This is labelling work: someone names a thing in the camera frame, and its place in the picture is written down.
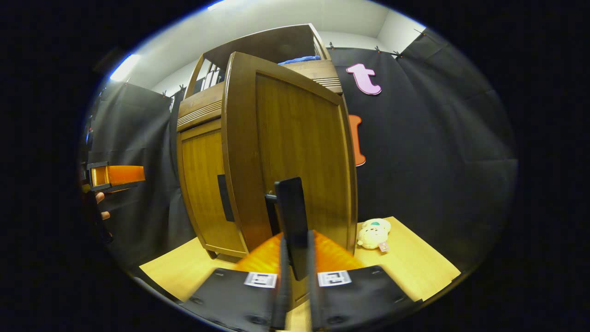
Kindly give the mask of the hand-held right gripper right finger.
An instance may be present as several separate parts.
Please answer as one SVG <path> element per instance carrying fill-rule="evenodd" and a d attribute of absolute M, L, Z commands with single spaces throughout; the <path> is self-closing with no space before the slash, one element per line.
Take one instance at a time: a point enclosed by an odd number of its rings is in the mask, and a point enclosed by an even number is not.
<path fill-rule="evenodd" d="M 384 332 L 417 311 L 414 300 L 385 271 L 373 265 L 350 269 L 348 252 L 308 231 L 307 271 L 314 332 Z"/>

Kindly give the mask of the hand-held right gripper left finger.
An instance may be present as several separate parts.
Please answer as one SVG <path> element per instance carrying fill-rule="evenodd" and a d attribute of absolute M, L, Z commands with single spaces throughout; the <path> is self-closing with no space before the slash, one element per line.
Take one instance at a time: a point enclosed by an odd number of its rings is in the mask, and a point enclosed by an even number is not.
<path fill-rule="evenodd" d="M 283 234 L 266 240 L 236 269 L 213 269 L 183 308 L 226 332 L 284 330 L 289 257 Z"/>

